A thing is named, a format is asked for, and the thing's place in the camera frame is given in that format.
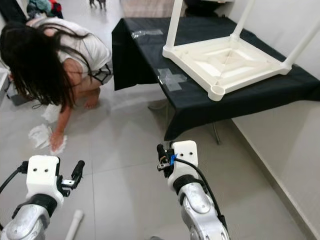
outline long dark hair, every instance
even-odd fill
[[[53,36],[44,32],[54,29]],[[8,23],[0,36],[0,54],[10,67],[16,89],[23,96],[30,95],[43,105],[62,105],[72,107],[75,103],[72,84],[58,51],[76,56],[85,63],[88,75],[92,75],[85,56],[76,49],[62,45],[61,37],[69,36],[83,40],[90,33],[78,35],[73,30],[56,23],[45,23],[37,28],[21,23]]]

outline black cable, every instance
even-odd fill
[[[219,208],[219,206],[218,206],[218,203],[217,203],[217,200],[216,200],[216,198],[215,198],[215,195],[214,195],[214,193],[212,192],[212,190],[211,190],[211,188],[210,188],[210,186],[209,186],[209,184],[208,184],[208,182],[207,182],[207,179],[205,178],[204,174],[200,171],[200,169],[197,168],[197,167],[196,167],[195,165],[193,165],[192,163],[190,163],[190,162],[188,162],[188,161],[181,160],[181,159],[179,159],[179,158],[176,158],[175,161],[177,161],[177,162],[179,162],[179,163],[187,164],[187,165],[189,165],[190,167],[192,167],[194,170],[196,170],[196,172],[197,172],[197,173],[200,175],[200,177],[202,178],[202,180],[203,180],[203,182],[204,182],[204,184],[205,184],[205,186],[206,186],[206,188],[207,188],[207,190],[208,190],[208,192],[209,192],[209,194],[210,194],[210,197],[212,198],[212,201],[213,201],[213,203],[214,203],[214,208],[215,208],[215,210],[216,210],[217,216],[218,216],[219,218],[222,217],[223,215],[222,215],[221,212],[220,212],[220,208]]]
[[[21,172],[21,166],[19,166],[5,181],[4,183],[0,186],[0,194],[2,191],[5,189],[5,187],[10,183],[10,181],[18,174]],[[4,227],[0,223],[0,231],[2,231]]]

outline white top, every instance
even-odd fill
[[[41,19],[35,22],[32,27],[37,28],[42,24],[50,24],[50,23],[62,25],[74,31],[76,34],[80,36],[90,34],[84,39],[76,39],[70,36],[63,35],[61,37],[60,42],[62,45],[71,47],[77,50],[78,52],[80,52],[81,54],[83,54],[85,59],[89,63],[91,71],[99,70],[107,62],[111,60],[112,58],[111,51],[104,45],[104,43],[98,37],[92,34],[89,30],[87,30],[86,28],[76,23],[66,21],[60,18],[52,17],[52,18]],[[82,77],[84,78],[88,75],[87,65],[80,56],[76,54],[73,55],[63,51],[59,51],[58,57],[62,63],[69,58],[77,61],[82,67]]]

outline bare foot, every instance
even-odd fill
[[[94,108],[98,103],[99,95],[100,95],[100,88],[97,88],[93,94],[87,97],[84,107],[87,109]]]

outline woman's hand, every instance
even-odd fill
[[[55,131],[50,138],[51,150],[55,152],[64,142],[64,133]]]

